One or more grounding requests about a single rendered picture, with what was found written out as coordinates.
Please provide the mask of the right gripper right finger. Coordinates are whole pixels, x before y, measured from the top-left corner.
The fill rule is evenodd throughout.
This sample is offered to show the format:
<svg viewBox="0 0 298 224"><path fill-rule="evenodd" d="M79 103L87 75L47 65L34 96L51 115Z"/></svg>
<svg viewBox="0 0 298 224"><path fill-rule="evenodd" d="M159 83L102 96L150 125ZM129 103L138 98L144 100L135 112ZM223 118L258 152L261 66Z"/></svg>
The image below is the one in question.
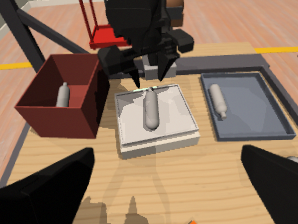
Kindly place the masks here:
<svg viewBox="0 0 298 224"><path fill-rule="evenodd" d="M243 145L241 162L275 224L298 224L298 162Z"/></svg>

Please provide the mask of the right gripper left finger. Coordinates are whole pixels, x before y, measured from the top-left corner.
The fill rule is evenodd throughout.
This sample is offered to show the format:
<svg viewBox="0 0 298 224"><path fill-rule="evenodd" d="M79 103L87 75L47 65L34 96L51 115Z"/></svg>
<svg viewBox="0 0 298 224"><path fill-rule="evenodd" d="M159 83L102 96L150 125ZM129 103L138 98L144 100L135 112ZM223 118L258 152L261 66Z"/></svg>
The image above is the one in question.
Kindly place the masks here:
<svg viewBox="0 0 298 224"><path fill-rule="evenodd" d="M85 147L0 188L0 224L72 224L95 164Z"/></svg>

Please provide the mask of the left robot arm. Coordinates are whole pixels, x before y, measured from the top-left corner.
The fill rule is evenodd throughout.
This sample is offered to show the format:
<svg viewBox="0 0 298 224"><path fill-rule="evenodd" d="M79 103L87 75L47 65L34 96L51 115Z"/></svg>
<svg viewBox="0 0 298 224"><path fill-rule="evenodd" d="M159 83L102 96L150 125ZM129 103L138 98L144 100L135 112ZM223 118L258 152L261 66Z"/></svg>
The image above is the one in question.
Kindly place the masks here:
<svg viewBox="0 0 298 224"><path fill-rule="evenodd" d="M173 30L173 26L169 26L171 18L165 10L166 0L162 0L162 18L165 19L165 26L162 27L162 38L167 31ZM115 38L123 37L124 41L131 45L131 38L146 32L153 15L161 12L161 0L108 0L105 12L107 21L113 28ZM158 65L157 52L147 56L150 66Z"/></svg>

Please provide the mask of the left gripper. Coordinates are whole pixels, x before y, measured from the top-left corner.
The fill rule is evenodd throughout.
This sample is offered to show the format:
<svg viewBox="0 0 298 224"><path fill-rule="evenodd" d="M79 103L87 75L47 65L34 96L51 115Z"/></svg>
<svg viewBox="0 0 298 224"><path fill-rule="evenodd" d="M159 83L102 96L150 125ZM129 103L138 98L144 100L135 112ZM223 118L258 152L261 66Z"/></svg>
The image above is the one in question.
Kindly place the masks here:
<svg viewBox="0 0 298 224"><path fill-rule="evenodd" d="M134 58L157 52L158 55L158 80L162 81L170 67L180 58L180 54L193 51L194 39L182 29L167 31L161 37L161 27L165 20L161 12L153 16L149 28L138 37L131 38L132 48L121 50L117 45L101 48L97 52L99 62L106 75L122 72L130 74L137 88L140 88L139 72L134 64ZM165 44L164 44L164 43ZM124 55L124 57L123 57Z"/></svg>

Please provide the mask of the grey gas cylinder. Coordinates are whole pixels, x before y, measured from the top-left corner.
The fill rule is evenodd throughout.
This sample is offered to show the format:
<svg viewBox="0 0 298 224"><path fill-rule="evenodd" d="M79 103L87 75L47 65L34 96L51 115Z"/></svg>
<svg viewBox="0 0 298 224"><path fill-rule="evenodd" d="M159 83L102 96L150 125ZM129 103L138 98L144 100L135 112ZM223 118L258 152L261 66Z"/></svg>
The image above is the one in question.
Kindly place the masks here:
<svg viewBox="0 0 298 224"><path fill-rule="evenodd" d="M68 107L70 89L67 85L68 83L64 82L63 86L59 88L56 107Z"/></svg>
<svg viewBox="0 0 298 224"><path fill-rule="evenodd" d="M293 160L293 161L295 161L295 162L298 162L298 157L289 156L289 157L287 157L287 158L290 159L290 160Z"/></svg>
<svg viewBox="0 0 298 224"><path fill-rule="evenodd" d="M158 96L153 91L153 87L149 87L145 95L145 124L151 130L158 128L160 124Z"/></svg>

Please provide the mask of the silver co2 cylinder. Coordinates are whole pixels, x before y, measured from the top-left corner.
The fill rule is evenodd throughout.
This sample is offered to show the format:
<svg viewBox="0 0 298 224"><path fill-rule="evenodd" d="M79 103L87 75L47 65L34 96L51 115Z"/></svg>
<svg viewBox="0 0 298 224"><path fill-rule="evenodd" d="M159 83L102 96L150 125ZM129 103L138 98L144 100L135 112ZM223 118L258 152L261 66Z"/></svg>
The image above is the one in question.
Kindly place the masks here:
<svg viewBox="0 0 298 224"><path fill-rule="evenodd" d="M209 91L216 112L221 115L222 119L226 119L227 105L221 92L220 86L217 84L213 84L210 86Z"/></svg>

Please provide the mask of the red open-top box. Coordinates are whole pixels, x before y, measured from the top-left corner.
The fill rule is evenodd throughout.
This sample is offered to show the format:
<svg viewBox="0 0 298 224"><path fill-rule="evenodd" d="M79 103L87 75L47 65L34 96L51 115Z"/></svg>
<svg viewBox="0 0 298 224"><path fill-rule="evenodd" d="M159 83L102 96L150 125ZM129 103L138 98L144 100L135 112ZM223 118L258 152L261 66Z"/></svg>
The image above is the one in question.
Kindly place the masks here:
<svg viewBox="0 0 298 224"><path fill-rule="evenodd" d="M68 107L56 107L64 82ZM41 137L96 139L109 88L97 53L50 54L14 108Z"/></svg>

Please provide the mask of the grey digital scale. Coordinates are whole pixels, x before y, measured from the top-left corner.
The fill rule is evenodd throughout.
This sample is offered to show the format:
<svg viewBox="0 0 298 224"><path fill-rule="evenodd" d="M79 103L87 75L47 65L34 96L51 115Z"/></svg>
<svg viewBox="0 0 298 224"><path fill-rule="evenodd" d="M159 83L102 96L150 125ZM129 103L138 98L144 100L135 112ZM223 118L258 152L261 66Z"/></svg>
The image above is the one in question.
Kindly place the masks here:
<svg viewBox="0 0 298 224"><path fill-rule="evenodd" d="M154 130L145 124L148 88L114 93L123 160L198 144L199 128L179 85L155 86L153 91L160 121Z"/></svg>

